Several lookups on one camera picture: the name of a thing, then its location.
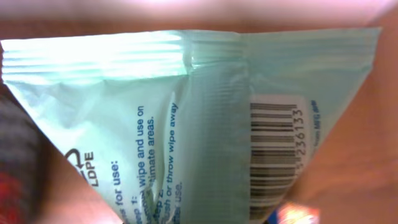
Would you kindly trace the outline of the mint green wipes packet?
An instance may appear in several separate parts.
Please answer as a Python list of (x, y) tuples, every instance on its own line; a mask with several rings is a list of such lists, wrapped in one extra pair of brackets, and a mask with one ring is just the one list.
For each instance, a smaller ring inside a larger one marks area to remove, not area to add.
[(2, 40), (2, 79), (125, 223), (261, 223), (373, 67), (379, 28)]

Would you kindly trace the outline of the colourful tissue multipack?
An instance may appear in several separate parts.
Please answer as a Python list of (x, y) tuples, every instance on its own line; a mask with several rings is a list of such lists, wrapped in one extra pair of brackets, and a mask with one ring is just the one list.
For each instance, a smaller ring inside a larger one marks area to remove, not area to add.
[(280, 205), (266, 221), (267, 224), (319, 224), (320, 210), (299, 203)]

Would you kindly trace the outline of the orange pasta package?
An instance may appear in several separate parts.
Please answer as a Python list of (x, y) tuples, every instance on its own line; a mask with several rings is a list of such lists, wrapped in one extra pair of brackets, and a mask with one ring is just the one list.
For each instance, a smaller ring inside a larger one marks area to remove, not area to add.
[(29, 223), (30, 198), (26, 193), (20, 178), (1, 171), (1, 224)]

